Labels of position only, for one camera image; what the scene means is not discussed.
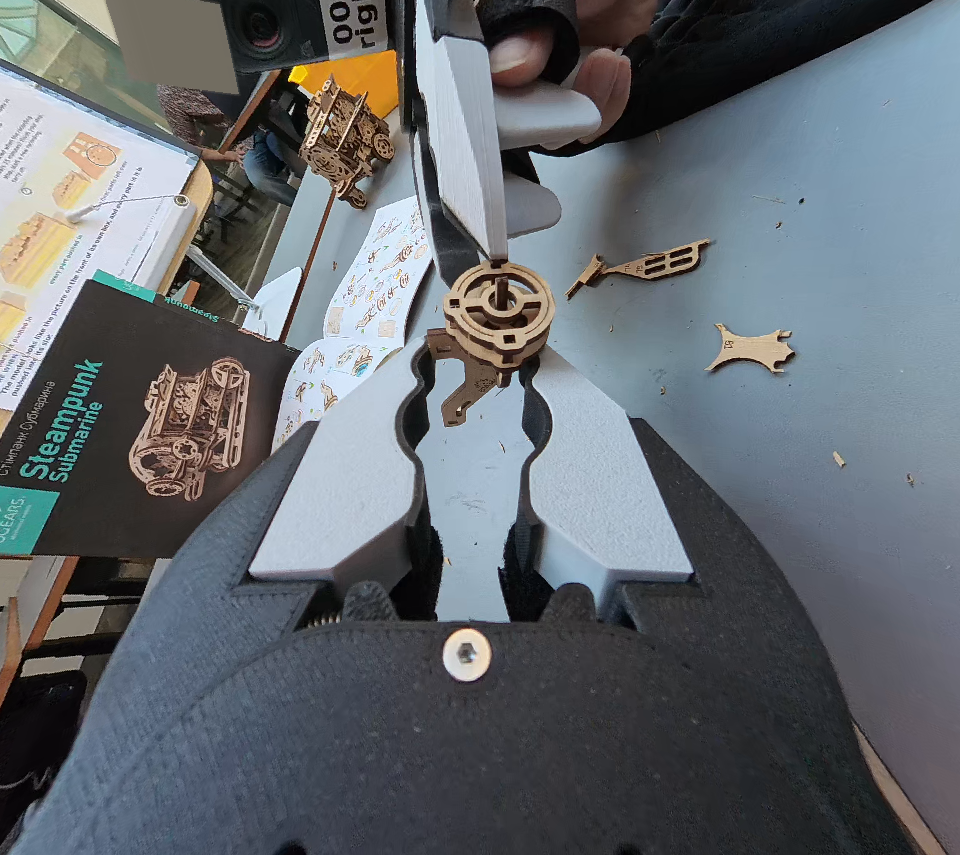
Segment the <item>small hooked wooden part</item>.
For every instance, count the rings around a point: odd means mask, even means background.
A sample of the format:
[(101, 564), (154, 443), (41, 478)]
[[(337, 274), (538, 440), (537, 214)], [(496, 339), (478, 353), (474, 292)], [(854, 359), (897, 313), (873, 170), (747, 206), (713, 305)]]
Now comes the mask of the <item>small hooked wooden part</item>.
[(607, 266), (603, 257), (595, 254), (577, 280), (567, 290), (567, 301), (570, 301), (582, 288), (594, 285), (606, 273), (606, 270)]

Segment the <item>finished wooden submarine model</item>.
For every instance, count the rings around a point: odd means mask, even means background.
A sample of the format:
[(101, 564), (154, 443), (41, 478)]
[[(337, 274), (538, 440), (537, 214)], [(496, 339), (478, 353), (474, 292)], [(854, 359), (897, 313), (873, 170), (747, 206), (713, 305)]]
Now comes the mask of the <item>finished wooden submarine model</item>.
[(299, 150), (310, 170), (330, 183), (336, 198), (357, 210), (368, 204), (358, 183), (374, 175), (374, 161), (389, 163), (396, 154), (387, 122), (367, 99), (367, 93), (348, 93), (330, 75), (307, 107), (309, 124)]

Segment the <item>wooden poster board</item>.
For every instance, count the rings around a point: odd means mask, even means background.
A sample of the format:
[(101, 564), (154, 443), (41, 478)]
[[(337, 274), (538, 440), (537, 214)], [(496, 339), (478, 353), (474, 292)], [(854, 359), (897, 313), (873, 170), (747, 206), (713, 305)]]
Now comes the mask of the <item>wooden poster board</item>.
[(162, 280), (163, 286), (160, 291), (165, 296), (169, 295), (173, 290), (176, 276), (186, 259), (187, 249), (194, 243), (197, 232), (201, 229), (214, 198), (213, 179), (210, 168), (206, 162), (198, 161), (181, 193), (186, 195), (187, 199), (195, 204), (196, 213), (191, 216), (187, 228), (184, 229), (183, 236), (177, 246), (174, 257), (164, 274)]

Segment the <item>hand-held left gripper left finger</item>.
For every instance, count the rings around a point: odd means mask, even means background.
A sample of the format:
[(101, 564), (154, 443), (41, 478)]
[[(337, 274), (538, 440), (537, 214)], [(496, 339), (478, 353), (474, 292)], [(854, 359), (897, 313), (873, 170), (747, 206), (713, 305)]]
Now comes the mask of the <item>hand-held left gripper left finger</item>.
[(425, 336), (333, 406), (317, 425), (249, 573), (261, 581), (439, 585), (417, 448), (429, 432), (435, 362)]

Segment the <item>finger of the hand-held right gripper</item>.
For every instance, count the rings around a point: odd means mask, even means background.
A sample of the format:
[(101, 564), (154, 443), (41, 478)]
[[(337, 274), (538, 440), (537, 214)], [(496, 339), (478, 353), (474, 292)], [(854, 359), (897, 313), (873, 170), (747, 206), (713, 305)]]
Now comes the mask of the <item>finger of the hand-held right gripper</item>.
[(435, 41), (426, 0), (416, 0), (415, 56), (439, 197), (486, 256), (506, 262), (503, 168), (486, 45), (451, 36)]
[(438, 276), (453, 289), (462, 275), (479, 267), (487, 257), (441, 200), (425, 131), (421, 127), (411, 130), (414, 188)]

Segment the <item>black model kit box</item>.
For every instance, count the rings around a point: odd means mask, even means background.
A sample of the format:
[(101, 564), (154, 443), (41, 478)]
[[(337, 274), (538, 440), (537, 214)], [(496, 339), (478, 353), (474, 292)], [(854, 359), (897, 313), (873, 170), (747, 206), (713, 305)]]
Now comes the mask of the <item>black model kit box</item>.
[(174, 556), (270, 456), (296, 358), (97, 271), (2, 432), (2, 556)]

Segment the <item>slotted flat wooden part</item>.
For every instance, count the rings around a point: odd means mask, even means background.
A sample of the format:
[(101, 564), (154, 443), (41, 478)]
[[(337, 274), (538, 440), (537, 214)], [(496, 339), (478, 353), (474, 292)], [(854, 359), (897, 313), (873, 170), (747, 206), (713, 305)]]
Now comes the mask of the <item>slotted flat wooden part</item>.
[(667, 251), (646, 254), (616, 266), (604, 266), (601, 276), (621, 275), (641, 281), (658, 281), (691, 273), (699, 267), (703, 251), (711, 243), (710, 238), (702, 238)]

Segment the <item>white stand with metal rod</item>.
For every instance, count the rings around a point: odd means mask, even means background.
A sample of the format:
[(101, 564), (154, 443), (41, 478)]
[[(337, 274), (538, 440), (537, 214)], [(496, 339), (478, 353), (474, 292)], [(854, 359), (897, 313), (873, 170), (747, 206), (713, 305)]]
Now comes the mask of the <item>white stand with metal rod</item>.
[(295, 296), (304, 280), (303, 270), (293, 268), (268, 285), (257, 294), (250, 295), (240, 285), (227, 276), (213, 261), (191, 244), (186, 249), (186, 257), (199, 266), (233, 297), (242, 308), (246, 308), (243, 328), (266, 339), (284, 343), (287, 322), (293, 309)]

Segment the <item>wooden wheel assembly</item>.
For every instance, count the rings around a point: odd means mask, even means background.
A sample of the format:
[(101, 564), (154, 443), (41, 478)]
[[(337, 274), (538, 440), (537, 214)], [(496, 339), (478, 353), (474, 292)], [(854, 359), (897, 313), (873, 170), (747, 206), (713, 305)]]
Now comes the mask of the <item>wooden wheel assembly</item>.
[(427, 333), (436, 361), (463, 363), (463, 384), (442, 404), (447, 428), (465, 424), (467, 412), (494, 388), (505, 388), (513, 374), (545, 348), (556, 301), (545, 279), (532, 269), (506, 261), (507, 309), (493, 305), (495, 270), (482, 261), (464, 273), (443, 299), (442, 329)]

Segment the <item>open instruction booklet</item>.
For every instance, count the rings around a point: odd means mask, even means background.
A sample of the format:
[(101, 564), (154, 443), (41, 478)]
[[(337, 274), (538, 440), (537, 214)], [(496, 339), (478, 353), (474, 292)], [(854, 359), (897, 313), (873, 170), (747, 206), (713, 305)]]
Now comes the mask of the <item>open instruction booklet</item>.
[(329, 302), (322, 339), (302, 351), (285, 381), (272, 452), (302, 425), (321, 420), (404, 347), (406, 323), (431, 265), (417, 199), (380, 208)]

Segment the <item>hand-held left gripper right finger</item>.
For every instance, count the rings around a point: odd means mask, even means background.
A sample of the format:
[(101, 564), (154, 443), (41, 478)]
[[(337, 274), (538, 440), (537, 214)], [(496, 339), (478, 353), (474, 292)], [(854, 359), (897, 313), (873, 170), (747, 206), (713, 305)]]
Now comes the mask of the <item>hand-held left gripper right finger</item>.
[(622, 584), (683, 584), (694, 573), (631, 419), (550, 347), (521, 371), (515, 616), (537, 619), (565, 585), (613, 614)]

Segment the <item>white instruction poster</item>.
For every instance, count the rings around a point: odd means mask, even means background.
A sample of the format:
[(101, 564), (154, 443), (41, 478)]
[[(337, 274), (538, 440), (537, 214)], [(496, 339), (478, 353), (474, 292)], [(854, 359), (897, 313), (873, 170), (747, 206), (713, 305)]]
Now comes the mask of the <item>white instruction poster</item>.
[(84, 283), (157, 277), (191, 215), (199, 158), (2, 66), (1, 400), (12, 411)]

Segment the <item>star-shaped flat wooden part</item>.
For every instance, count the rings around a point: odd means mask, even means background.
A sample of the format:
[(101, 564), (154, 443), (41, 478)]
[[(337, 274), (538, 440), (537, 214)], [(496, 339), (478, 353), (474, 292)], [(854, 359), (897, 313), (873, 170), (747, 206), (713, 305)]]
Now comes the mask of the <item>star-shaped flat wooden part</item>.
[(716, 323), (721, 334), (721, 349), (714, 361), (705, 369), (713, 372), (732, 362), (751, 362), (762, 365), (772, 374), (781, 374), (795, 355), (788, 344), (792, 336), (790, 331), (777, 330), (758, 336), (745, 336), (733, 333), (724, 324)]

